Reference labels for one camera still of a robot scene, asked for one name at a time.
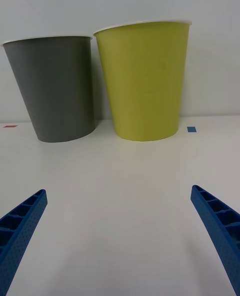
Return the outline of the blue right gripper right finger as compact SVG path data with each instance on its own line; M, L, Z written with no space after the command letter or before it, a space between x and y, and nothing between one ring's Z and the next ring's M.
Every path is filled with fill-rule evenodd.
M240 294L240 215L198 185L190 200L198 212L236 295Z

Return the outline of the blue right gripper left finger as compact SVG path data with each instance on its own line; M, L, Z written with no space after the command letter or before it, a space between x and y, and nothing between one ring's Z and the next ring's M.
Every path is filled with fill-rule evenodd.
M6 295L48 204L44 189L0 219L0 295Z

